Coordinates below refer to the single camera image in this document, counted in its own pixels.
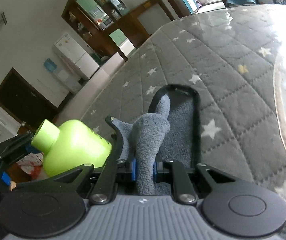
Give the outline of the dark wooden shelf unit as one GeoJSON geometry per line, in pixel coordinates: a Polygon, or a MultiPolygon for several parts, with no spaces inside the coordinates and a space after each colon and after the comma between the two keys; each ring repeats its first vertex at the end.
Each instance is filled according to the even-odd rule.
{"type": "Polygon", "coordinates": [[[68,0],[62,18],[98,56],[119,53],[126,60],[128,56],[120,46],[130,40],[119,28],[118,20],[129,11],[122,0],[68,0]],[[102,19],[107,16],[114,23],[102,29],[102,19]]]}

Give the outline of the green plastic bottle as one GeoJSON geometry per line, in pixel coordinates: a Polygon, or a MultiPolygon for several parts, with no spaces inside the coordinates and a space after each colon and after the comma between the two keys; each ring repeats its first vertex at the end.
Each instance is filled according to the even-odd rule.
{"type": "Polygon", "coordinates": [[[83,164],[102,167],[112,151],[110,142],[80,120],[68,120],[58,127],[44,120],[31,146],[43,153],[43,169],[49,177],[83,164]]]}

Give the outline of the grey quilted star table cover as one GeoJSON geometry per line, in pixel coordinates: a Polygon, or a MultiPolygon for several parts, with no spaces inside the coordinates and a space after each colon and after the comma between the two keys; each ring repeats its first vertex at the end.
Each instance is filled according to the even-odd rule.
{"type": "MultiPolygon", "coordinates": [[[[286,69],[286,5],[244,5],[187,16],[158,29],[82,116],[105,138],[105,117],[133,123],[171,83],[200,95],[205,163],[286,200],[286,136],[275,81],[286,69]]],[[[286,224],[282,230],[286,239],[286,224]]]]}

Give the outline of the blue wall box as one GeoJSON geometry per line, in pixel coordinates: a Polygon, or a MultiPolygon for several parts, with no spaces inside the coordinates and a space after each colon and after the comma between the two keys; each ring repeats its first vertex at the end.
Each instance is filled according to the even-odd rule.
{"type": "Polygon", "coordinates": [[[53,73],[56,70],[56,68],[57,68],[57,65],[50,58],[47,58],[44,61],[43,66],[50,73],[53,73]]]}

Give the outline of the dark grey cleaning cloth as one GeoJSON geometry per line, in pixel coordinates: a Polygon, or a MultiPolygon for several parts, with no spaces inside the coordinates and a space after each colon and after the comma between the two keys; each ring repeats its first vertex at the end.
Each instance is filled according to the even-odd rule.
{"type": "Polygon", "coordinates": [[[168,193],[165,184],[153,180],[155,161],[179,161],[185,168],[200,161],[200,95],[192,87],[165,85],[134,123],[112,116],[106,123],[122,142],[120,158],[136,158],[136,191],[141,196],[168,193]]]}

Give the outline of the dark television screen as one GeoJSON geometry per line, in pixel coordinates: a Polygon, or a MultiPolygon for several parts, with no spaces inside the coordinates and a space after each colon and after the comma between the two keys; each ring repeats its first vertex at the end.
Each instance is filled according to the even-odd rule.
{"type": "Polygon", "coordinates": [[[0,84],[0,107],[33,131],[45,119],[52,121],[58,114],[58,108],[13,68],[0,84]]]}

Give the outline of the white refrigerator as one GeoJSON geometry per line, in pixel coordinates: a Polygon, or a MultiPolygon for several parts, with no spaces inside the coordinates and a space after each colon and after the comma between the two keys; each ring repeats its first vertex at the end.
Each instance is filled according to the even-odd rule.
{"type": "Polygon", "coordinates": [[[53,45],[54,52],[79,77],[89,80],[100,65],[68,34],[53,45]]]}

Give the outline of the microwave oven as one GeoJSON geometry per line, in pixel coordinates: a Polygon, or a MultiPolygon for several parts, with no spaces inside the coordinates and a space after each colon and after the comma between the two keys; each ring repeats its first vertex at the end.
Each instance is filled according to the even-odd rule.
{"type": "Polygon", "coordinates": [[[109,16],[107,16],[102,19],[101,27],[102,29],[106,29],[113,23],[114,23],[113,20],[109,16]]]}

